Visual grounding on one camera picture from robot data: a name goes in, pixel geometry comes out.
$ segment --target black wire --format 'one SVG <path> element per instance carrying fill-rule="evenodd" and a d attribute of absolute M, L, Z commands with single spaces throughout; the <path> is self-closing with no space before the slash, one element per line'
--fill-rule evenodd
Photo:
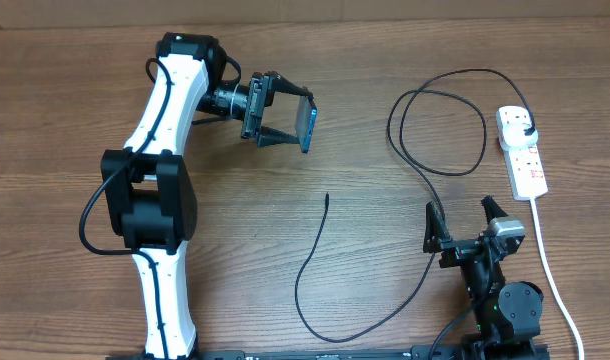
<path fill-rule="evenodd" d="M 223 84 L 238 84 L 239 82 L 241 82 L 241 65 L 236 60 L 234 60 L 234 58 L 231 58 L 229 56 L 227 57 L 227 62 L 232 65 L 234 70 L 236 70 L 238 76 L 233 80 L 223 81 Z"/>
<path fill-rule="evenodd" d="M 205 125 L 205 124 L 211 124 L 211 123 L 215 123 L 215 122 L 229 121 L 229 120 L 232 120 L 231 115 L 216 116 L 216 117 L 211 117 L 211 118 L 207 118 L 207 119 L 192 120 L 192 125 Z"/>
<path fill-rule="evenodd" d="M 489 297 L 489 292 L 492 290 L 492 285 L 494 282 L 494 260 L 492 259 L 492 250 L 490 249 L 489 243 L 486 242 L 485 244 L 485 248 L 487 249 L 487 266 L 489 267 L 486 291 L 480 299 L 472 303 L 472 305 L 470 305 L 467 309 L 465 309 L 465 311 L 460 313 L 460 315 L 458 315 L 454 320 L 452 320 L 449 324 L 447 324 L 447 326 L 443 328 L 443 330 L 434 340 L 432 347 L 429 349 L 429 354 L 427 356 L 428 360 L 432 360 L 432 358 L 434 357 L 434 352 L 436 351 L 436 347 L 438 347 L 438 344 L 440 344 L 441 340 L 443 340 L 445 335 L 447 335 L 447 333 L 449 333 L 456 325 L 463 321 L 467 317 L 467 315 L 472 312 L 472 310 L 483 304 L 485 300 L 487 300 L 487 298 Z"/>
<path fill-rule="evenodd" d="M 305 260 L 305 262 L 303 263 L 303 266 L 301 266 L 301 269 L 298 271 L 298 275 L 296 276 L 296 283 L 294 284 L 294 302 L 296 303 L 296 310 L 298 311 L 298 316 L 301 318 L 301 321 L 303 322 L 303 324 L 305 325 L 307 330 L 309 330 L 309 332 L 311 332 L 317 338 L 319 338 L 321 340 L 324 340 L 324 341 L 327 341 L 327 342 L 331 342 L 331 343 L 343 343 L 343 342 L 348 342 L 348 341 L 354 340 L 354 339 L 356 339 L 356 338 L 358 338 L 360 336 L 363 336 L 363 335 L 367 334 L 368 332 L 370 332 L 370 331 L 376 329 L 377 327 L 383 325 L 389 319 L 393 318 L 394 316 L 396 316 L 396 314 L 398 314 L 401 310 L 403 310 L 405 308 L 405 306 L 407 306 L 407 304 L 409 304 L 410 301 L 412 301 L 414 296 L 416 296 L 416 293 L 418 292 L 418 290 L 420 290 L 421 285 L 423 284 L 423 281 L 425 280 L 425 277 L 427 276 L 427 273 L 429 272 L 429 268 L 432 265 L 432 262 L 430 261 L 429 264 L 427 264 L 427 267 L 425 268 L 425 272 L 423 273 L 423 276 L 421 277 L 421 280 L 419 281 L 418 286 L 416 286 L 416 290 L 414 290 L 412 295 L 410 295 L 407 298 L 407 300 L 405 300 L 405 302 L 403 302 L 396 310 L 394 310 L 386 318 L 384 318 L 383 320 L 381 320 L 381 321 L 377 322 L 376 324 L 370 326 L 369 328 L 359 332 L 358 334 L 354 334 L 354 335 L 346 337 L 344 339 L 331 339 L 331 338 L 322 336 L 319 333 L 317 333 L 316 331 L 314 331 L 314 329 L 312 329 L 311 326 L 309 326 L 309 324 L 305 320 L 305 317 L 303 316 L 303 312 L 301 311 L 300 304 L 298 303 L 298 284 L 299 284 L 299 282 L 301 280 L 301 275 L 303 274 L 303 270 L 305 270 L 305 267 L 307 266 L 309 261 L 312 259 L 312 256 L 314 255 L 314 251 L 316 251 L 316 245 L 318 245 L 318 240 L 320 239 L 321 233 L 323 232 L 323 226 L 325 226 L 325 219 L 327 219 L 327 211 L 328 210 L 329 210 L 329 194 L 326 194 L 325 195 L 325 213 L 323 214 L 323 220 L 321 221 L 321 227 L 318 229 L 318 235 L 316 235 L 316 241 L 314 241 L 314 246 L 312 247 L 312 251 L 310 251 L 309 256 L 307 257 L 307 260 Z M 431 257 L 432 260 L 434 259 L 434 256 L 436 256 L 436 254 L 432 254 L 432 257 Z"/>
<path fill-rule="evenodd" d="M 436 200 L 436 205 L 438 206 L 438 210 L 440 211 L 441 218 L 443 218 L 443 220 L 445 220 L 445 210 L 443 208 L 443 204 L 441 202 L 441 199 L 438 196 L 438 192 L 434 188 L 434 185 L 432 184 L 432 182 L 421 171 L 421 169 L 426 170 L 426 171 L 428 171 L 430 173 L 433 173 L 433 174 L 444 175 L 444 176 L 464 176 L 464 175 L 471 174 L 480 165 L 481 161 L 483 160 L 483 157 L 485 156 L 485 150 L 487 148 L 487 125 L 486 125 L 486 121 L 485 121 L 485 117 L 483 116 L 483 113 L 471 101 L 469 101 L 469 100 L 467 100 L 467 99 L 465 99 L 465 98 L 463 98 L 461 96 L 458 96 L 456 94 L 451 94 L 451 93 L 447 93 L 447 92 L 443 92 L 443 91 L 437 91 L 437 90 L 425 90 L 425 88 L 427 86 L 429 86 L 430 83 L 432 83 L 433 81 L 435 81 L 437 79 L 440 79 L 440 78 L 443 78 L 443 77 L 446 77 L 446 76 L 449 76 L 449 75 L 453 75 L 453 74 L 460 74 L 460 73 L 466 73 L 466 72 L 489 72 L 489 73 L 496 74 L 496 75 L 502 77 L 503 79 L 505 79 L 512 86 L 512 88 L 514 88 L 514 90 L 516 91 L 518 96 L 523 101 L 523 105 L 525 106 L 525 108 L 527 109 L 528 113 L 530 114 L 530 117 L 531 117 L 531 120 L 532 120 L 532 127 L 530 129 L 527 129 L 525 131 L 525 133 L 527 135 L 529 135 L 535 129 L 534 116 L 533 116 L 531 110 L 529 109 L 529 106 L 527 105 L 527 101 L 523 97 L 523 94 L 521 94 L 521 92 L 518 90 L 518 88 L 516 87 L 514 82 L 512 82 L 512 80 L 510 80 L 507 76 L 505 76 L 504 74 L 502 74 L 502 73 L 500 73 L 500 72 L 498 72 L 496 70 L 491 70 L 491 69 L 465 69 L 465 70 L 452 71 L 452 72 L 449 72 L 449 73 L 445 73 L 445 74 L 436 76 L 436 77 L 426 81 L 420 88 L 418 88 L 416 90 L 410 90 L 410 91 L 407 91 L 404 94 L 402 94 L 396 100 L 396 102 L 394 103 L 394 106 L 392 107 L 392 110 L 391 110 L 391 112 L 389 114 L 389 117 L 387 119 L 387 127 L 386 127 L 386 132 L 385 133 L 387 135 L 387 139 L 388 139 L 390 145 L 392 146 L 392 149 L 394 149 L 394 151 L 398 154 L 398 156 L 400 156 L 401 159 L 403 159 L 409 166 L 411 166 L 412 169 L 414 169 L 421 176 L 421 178 L 425 181 L 425 183 L 429 187 L 430 191 L 432 192 L 432 195 L 434 196 L 434 199 Z M 483 144 L 482 144 L 482 147 L 481 147 L 481 153 L 480 153 L 480 156 L 479 156 L 478 160 L 474 164 L 474 166 L 472 166 L 469 170 L 463 171 L 463 172 L 457 172 L 457 173 L 444 172 L 444 171 L 435 170 L 435 169 L 432 169 L 432 168 L 430 168 L 428 166 L 425 166 L 425 165 L 419 163 L 416 159 L 414 159 L 410 155 L 409 151 L 407 151 L 407 148 L 405 147 L 405 142 L 403 141 L 403 124 L 404 124 L 405 119 L 407 117 L 407 111 L 408 111 L 409 107 L 411 106 L 412 102 L 414 101 L 414 99 L 416 99 L 416 96 L 418 96 L 419 93 L 441 95 L 441 96 L 450 97 L 450 98 L 459 100 L 459 101 L 469 105 L 472 109 L 474 109 L 474 111 L 476 111 L 478 116 L 481 118 L 481 123 L 483 125 Z M 412 98 L 408 101 L 407 106 L 405 107 L 405 111 L 403 112 L 403 115 L 401 117 L 401 125 L 400 125 L 400 128 L 399 128 L 399 142 L 400 142 L 400 145 L 401 145 L 401 149 L 403 150 L 401 152 L 401 150 L 399 150 L 396 147 L 396 145 L 394 144 L 394 141 L 392 139 L 392 135 L 391 135 L 391 123 L 392 123 L 392 118 L 394 116 L 394 112 L 396 111 L 396 108 L 398 107 L 398 104 L 401 102 L 401 100 L 403 98 L 405 98 L 405 96 L 407 96 L 409 94 L 413 94 L 413 95 L 412 95 Z M 365 330 L 363 330 L 363 331 L 361 331 L 361 332 L 359 332 L 359 333 L 357 333 L 355 335 L 352 335 L 352 336 L 349 336 L 349 337 L 346 337 L 346 338 L 343 338 L 343 339 L 331 339 L 331 338 L 322 336 L 322 335 L 318 334 L 316 331 L 314 331 L 314 329 L 311 328 L 311 326 L 307 323 L 307 321 L 303 317 L 303 314 L 302 314 L 301 309 L 300 309 L 300 305 L 298 303 L 298 284 L 299 284 L 301 275 L 303 273 L 303 270 L 305 270 L 305 267 L 307 266 L 307 264 L 311 260 L 312 256 L 314 255 L 314 251 L 316 250 L 316 246 L 318 244 L 318 240 L 319 240 L 319 238 L 321 236 L 321 233 L 323 231 L 323 226 L 325 225 L 325 219 L 327 218 L 328 208 L 329 208 L 329 194 L 325 196 L 325 213 L 323 215 L 323 220 L 321 221 L 321 226 L 320 226 L 320 229 L 318 231 L 318 235 L 316 236 L 316 241 L 314 241 L 314 246 L 312 247 L 312 251 L 310 252 L 310 254 L 307 257 L 307 259 L 305 260 L 305 262 L 303 263 L 303 266 L 301 266 L 301 269 L 298 272 L 298 276 L 296 277 L 296 282 L 294 284 L 294 300 L 295 300 L 295 303 L 296 303 L 296 310 L 298 311 L 298 315 L 301 318 L 301 321 L 303 322 L 303 325 L 305 325 L 307 330 L 309 330 L 309 332 L 311 332 L 312 335 L 316 336 L 317 338 L 319 338 L 321 340 L 327 341 L 327 342 L 331 342 L 331 343 L 343 343 L 343 342 L 354 340 L 354 339 L 356 339 L 356 338 L 358 338 L 358 337 L 360 337 L 362 335 L 365 335 L 366 333 L 376 329 L 377 327 L 383 325 L 385 322 L 387 322 L 388 320 L 390 320 L 391 318 L 396 316 L 401 310 L 403 310 L 403 308 L 405 308 L 405 306 L 407 306 L 407 304 L 409 304 L 412 301 L 412 299 L 416 296 L 416 293 L 420 290 L 421 286 L 423 285 L 423 282 L 425 281 L 425 277 L 427 276 L 427 273 L 429 272 L 429 269 L 432 266 L 432 262 L 434 261 L 434 258 L 436 256 L 436 254 L 432 254 L 430 256 L 429 262 L 427 263 L 427 267 L 425 268 L 425 272 L 423 273 L 423 276 L 421 277 L 420 281 L 418 282 L 418 285 L 416 286 L 416 289 L 414 289 L 414 292 L 412 292 L 412 294 L 405 300 L 405 302 L 403 302 L 398 308 L 396 308 L 396 310 L 394 310 L 394 312 L 392 312 L 390 315 L 388 315 L 387 317 L 385 317 L 383 320 L 379 321 L 378 323 L 370 326 L 369 328 L 367 328 L 367 329 L 365 329 Z M 469 311 L 467 311 L 467 313 L 465 313 L 464 315 L 462 314 L 463 317 L 466 316 L 469 313 Z"/>
<path fill-rule="evenodd" d="M 140 255 L 143 258 L 145 258 L 145 260 L 147 260 L 147 262 L 149 263 L 149 267 L 152 269 L 152 276 L 154 277 L 154 297 L 155 297 L 155 303 L 156 303 L 156 319 L 158 321 L 158 330 L 160 331 L 160 334 L 161 334 L 161 342 L 163 343 L 163 354 L 165 356 L 165 359 L 169 359 L 169 354 L 167 351 L 167 339 L 165 337 L 165 329 L 164 329 L 165 324 L 163 324 L 163 315 L 162 315 L 162 311 L 161 311 L 160 289 L 159 289 L 159 284 L 158 284 L 158 273 L 156 271 L 157 263 L 154 262 L 154 260 L 148 254 L 146 254 L 142 251 L 139 251 L 139 250 L 97 249 L 92 244 L 89 243 L 89 241 L 87 240 L 87 237 L 85 236 L 85 224 L 87 223 L 87 217 L 89 216 L 89 213 L 92 211 L 94 204 L 96 204 L 96 201 L 103 194 L 103 192 L 105 191 L 105 189 L 107 188 L 109 183 L 112 180 L 114 180 L 114 178 L 116 178 L 116 176 L 118 176 L 118 174 L 121 171 L 123 171 L 123 169 L 128 167 L 140 154 L 142 154 L 143 151 L 145 151 L 145 149 L 147 148 L 149 143 L 154 139 L 154 135 L 156 134 L 158 125 L 160 124 L 161 120 L 163 119 L 163 115 L 165 114 L 165 110 L 167 109 L 167 104 L 169 103 L 169 98 L 172 93 L 172 85 L 174 85 L 174 84 L 172 83 L 172 78 L 169 75 L 169 71 L 167 71 L 167 68 L 165 67 L 165 65 L 163 65 L 163 63 L 156 58 L 148 59 L 147 62 L 145 63 L 145 72 L 147 72 L 147 76 L 150 79 L 152 79 L 152 81 L 154 81 L 154 76 L 152 76 L 152 73 L 149 68 L 152 63 L 156 63 L 159 66 L 159 68 L 165 74 L 165 78 L 167 80 L 165 98 L 163 99 L 163 103 L 161 104 L 161 109 L 158 112 L 158 116 L 156 116 L 156 120 L 154 121 L 154 124 L 152 125 L 151 130 L 147 133 L 147 137 L 145 138 L 145 141 L 143 142 L 143 144 L 138 148 L 138 150 L 136 150 L 136 152 L 134 152 L 132 155 L 130 155 L 130 157 L 127 158 L 127 160 L 125 160 L 125 162 L 123 162 L 121 164 L 121 166 L 119 166 L 116 170 L 114 170 L 114 172 L 110 176 L 108 176 L 107 179 L 105 179 L 105 181 L 103 181 L 103 183 L 98 187 L 98 189 L 96 189 L 94 194 L 90 197 L 89 201 L 87 202 L 87 205 L 85 205 L 85 209 L 83 209 L 83 213 L 81 214 L 81 218 L 78 223 L 78 236 L 81 239 L 81 243 L 83 244 L 83 246 L 85 246 L 85 248 L 87 250 L 89 250 L 90 252 L 92 252 L 94 254 L 110 255 L 110 256 L 111 255 Z"/>

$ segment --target power strip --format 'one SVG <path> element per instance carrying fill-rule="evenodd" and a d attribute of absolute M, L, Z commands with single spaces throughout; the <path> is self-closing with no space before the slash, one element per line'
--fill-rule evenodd
<path fill-rule="evenodd" d="M 536 242 L 538 244 L 538 252 L 543 263 L 543 269 L 547 276 L 547 281 L 552 288 L 554 299 L 561 309 L 565 320 L 569 324 L 576 345 L 578 347 L 578 359 L 585 359 L 585 351 L 583 349 L 583 341 L 581 335 L 572 320 L 572 316 L 567 311 L 563 300 L 561 299 L 554 277 L 549 269 L 547 256 L 545 254 L 545 245 L 543 245 L 543 235 L 541 234 L 540 221 L 538 219 L 538 210 L 536 208 L 536 198 L 547 193 L 547 182 L 545 182 L 545 173 L 543 172 L 543 163 L 541 156 L 538 153 L 536 141 L 538 141 L 538 133 L 534 131 L 531 135 L 525 135 L 523 129 L 531 123 L 529 112 L 519 106 L 504 106 L 496 112 L 496 124 L 498 126 L 498 139 L 505 154 L 505 163 L 507 164 L 507 174 L 509 182 L 512 186 L 512 193 L 516 200 L 529 200 L 534 217 L 534 229 L 536 231 Z"/>
<path fill-rule="evenodd" d="M 514 199 L 525 201 L 547 193 L 543 163 L 536 146 L 538 133 L 535 131 L 536 135 L 522 135 L 524 139 L 520 138 L 523 129 L 520 125 L 530 124 L 527 110 L 519 106 L 504 106 L 496 112 L 496 124 Z M 517 128 L 520 132 L 516 135 L 513 130 Z M 511 139 L 508 133 L 514 134 Z"/>

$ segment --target wooden table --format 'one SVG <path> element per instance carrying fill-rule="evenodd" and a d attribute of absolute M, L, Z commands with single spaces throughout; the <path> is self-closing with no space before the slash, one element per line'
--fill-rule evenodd
<path fill-rule="evenodd" d="M 151 89 L 143 65 L 165 31 L 218 37 L 242 64 L 243 79 L 279 71 L 308 86 L 320 110 L 307 155 L 297 146 L 257 149 L 239 138 L 239 122 L 192 131 L 185 159 L 200 208 L 187 272 L 202 349 L 431 343 L 467 305 L 457 269 L 435 263 L 403 312 L 339 345 L 301 324 L 294 280 L 329 192 L 328 223 L 301 281 L 312 326 L 347 336 L 408 296 L 428 259 L 421 243 L 431 198 L 387 144 L 387 115 L 399 94 L 434 75 L 489 67 L 518 84 L 537 117 L 550 188 L 539 206 L 552 271 L 588 359 L 610 359 L 610 18 L 0 31 L 0 359 L 101 359 L 142 349 L 146 322 L 132 260 L 88 253 L 77 224 L 100 183 L 103 151 L 121 148 L 140 119 Z M 485 74 L 433 88 L 467 97 L 490 122 L 476 172 L 430 176 L 452 233 L 467 238 L 485 227 L 485 194 L 523 220 L 526 242 L 503 261 L 504 274 L 544 289 L 537 342 L 549 344 L 553 359 L 574 359 L 529 205 L 512 199 L 496 142 L 494 113 L 518 98 Z M 291 130 L 296 105 L 277 96 L 266 124 Z M 465 105 L 421 96 L 406 141 L 426 164 L 465 170 L 480 151 L 480 126 Z M 104 199 L 87 231 L 99 247 L 122 246 Z M 469 319 L 446 341 L 473 331 Z"/>

